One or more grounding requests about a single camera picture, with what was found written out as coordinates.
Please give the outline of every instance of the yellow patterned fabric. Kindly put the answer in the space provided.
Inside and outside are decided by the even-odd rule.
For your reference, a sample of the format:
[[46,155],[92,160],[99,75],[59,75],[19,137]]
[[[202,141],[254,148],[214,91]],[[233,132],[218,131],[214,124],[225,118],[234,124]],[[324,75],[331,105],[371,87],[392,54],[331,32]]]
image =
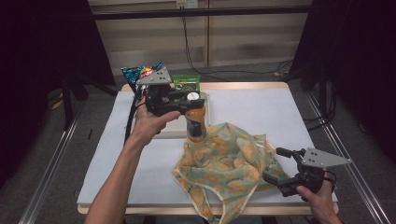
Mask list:
[[[172,174],[197,213],[209,223],[231,222],[255,190],[271,188],[262,179],[264,171],[278,179],[288,178],[265,135],[252,136],[231,123],[207,128],[203,142],[193,143],[186,138],[183,147],[184,154]],[[206,189],[221,200],[221,218],[213,215]]]

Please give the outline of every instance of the human hand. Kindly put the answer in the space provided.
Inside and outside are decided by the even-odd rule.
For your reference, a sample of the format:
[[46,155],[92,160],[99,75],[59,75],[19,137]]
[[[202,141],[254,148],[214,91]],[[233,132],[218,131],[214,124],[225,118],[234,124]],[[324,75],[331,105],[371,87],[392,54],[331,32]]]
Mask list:
[[172,111],[157,117],[148,112],[143,103],[145,103],[145,97],[142,98],[139,103],[139,107],[137,108],[134,130],[132,131],[128,140],[137,138],[139,143],[141,143],[143,146],[146,146],[149,144],[155,134],[166,127],[167,122],[178,119],[178,117],[180,117],[180,112]]
[[342,223],[334,212],[331,181],[323,181],[321,189],[316,194],[304,186],[297,187],[297,192],[309,201],[312,215],[320,223]]

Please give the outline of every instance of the wrist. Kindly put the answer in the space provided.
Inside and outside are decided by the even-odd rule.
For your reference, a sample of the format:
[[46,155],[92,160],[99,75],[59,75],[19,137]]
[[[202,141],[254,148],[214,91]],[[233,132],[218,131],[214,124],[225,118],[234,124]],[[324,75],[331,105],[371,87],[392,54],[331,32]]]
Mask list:
[[336,214],[330,214],[325,220],[320,221],[321,224],[342,224],[343,222]]
[[132,153],[140,155],[144,147],[145,144],[141,139],[139,139],[137,136],[131,135],[126,140],[122,151],[128,154]]

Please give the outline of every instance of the black wire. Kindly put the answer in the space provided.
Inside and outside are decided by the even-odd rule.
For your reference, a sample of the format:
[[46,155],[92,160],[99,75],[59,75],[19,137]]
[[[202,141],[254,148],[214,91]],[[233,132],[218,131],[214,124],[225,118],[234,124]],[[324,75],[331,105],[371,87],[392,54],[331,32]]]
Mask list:
[[[280,69],[286,67],[288,65],[289,62],[291,62],[292,60],[287,60],[285,62],[282,63],[286,63],[283,66],[280,66],[282,63],[280,63],[277,67],[276,70],[273,71],[267,71],[267,72],[253,72],[253,71],[242,71],[242,70],[219,70],[219,71],[213,71],[213,72],[202,72],[202,71],[198,71],[198,69],[196,69],[192,63],[191,60],[191,55],[190,55],[190,47],[189,47],[189,40],[187,38],[187,25],[186,25],[186,18],[182,17],[183,20],[183,27],[184,27],[184,39],[185,39],[185,43],[186,43],[186,54],[187,54],[187,62],[189,63],[190,68],[198,73],[199,75],[203,76],[203,77],[213,77],[213,76],[209,76],[210,74],[216,74],[216,73],[250,73],[250,74],[259,74],[259,75],[265,75],[265,74],[271,74],[274,72],[278,72]],[[226,80],[220,77],[213,77],[216,78],[218,80],[221,81],[226,81],[229,82],[230,80]]]
[[336,175],[335,173],[333,173],[333,172],[331,172],[331,171],[325,171],[325,172],[331,174],[332,177],[334,177],[334,179],[332,179],[332,181],[334,182],[334,184],[337,183],[337,175]]
[[324,118],[322,116],[320,116],[320,117],[317,117],[317,118],[314,118],[314,119],[303,119],[303,121],[304,121],[304,124],[308,124],[308,123],[310,123],[312,121],[315,121],[315,120],[318,120],[318,119],[324,119]]
[[139,106],[141,106],[141,105],[145,105],[146,103],[143,103],[143,104],[140,104],[140,105],[138,105],[136,108],[139,108]]
[[[332,95],[331,95],[331,100],[330,100],[329,109],[328,109],[328,111],[327,111],[328,118],[327,118],[323,123],[320,123],[318,126],[315,126],[315,127],[312,127],[312,128],[307,128],[307,130],[308,130],[309,132],[310,132],[310,131],[313,131],[313,130],[315,130],[315,129],[319,128],[319,127],[322,127],[323,125],[329,123],[330,121],[332,121],[332,119],[333,119],[334,116],[335,116],[336,105],[337,105],[337,91],[336,91],[336,89],[334,88],[334,85],[332,85]],[[322,119],[322,120],[324,120],[325,118],[323,118],[322,116],[320,116],[320,117],[317,117],[316,119]]]
[[286,65],[288,65],[289,63],[291,63],[292,61],[293,61],[293,60],[287,60],[287,61],[285,61],[285,62],[282,62],[282,63],[285,64],[283,67],[280,67],[280,65],[281,65],[282,63],[280,63],[280,64],[277,65],[277,73],[278,73],[278,75],[279,75],[277,81],[280,81],[280,79],[281,79],[281,78],[280,78],[280,77],[281,77],[280,70],[281,70],[282,68],[284,68]]
[[129,117],[128,117],[128,121],[126,123],[126,129],[125,129],[125,137],[124,137],[124,144],[126,142],[126,140],[129,138],[129,135],[131,135],[131,130],[132,130],[132,121],[134,119],[134,114],[136,113],[136,110],[139,106],[143,105],[136,105],[137,101],[140,100],[140,93],[142,89],[142,86],[139,86],[137,89],[136,94],[134,95],[134,99],[132,100],[132,104],[131,104],[131,109],[129,112]]

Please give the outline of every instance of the beige wall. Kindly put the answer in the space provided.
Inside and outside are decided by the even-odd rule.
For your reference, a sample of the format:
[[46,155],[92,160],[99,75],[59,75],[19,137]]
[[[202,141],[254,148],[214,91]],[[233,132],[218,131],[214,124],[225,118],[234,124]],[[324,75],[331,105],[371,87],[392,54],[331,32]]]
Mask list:
[[[92,12],[174,9],[176,1],[139,0],[92,2]],[[309,5],[307,0],[200,0],[199,7],[274,7]],[[191,57],[196,67],[232,63],[279,62],[298,46],[306,14],[243,15],[186,18]],[[172,68],[188,67],[181,18],[98,21],[115,75],[123,66],[163,61]]]

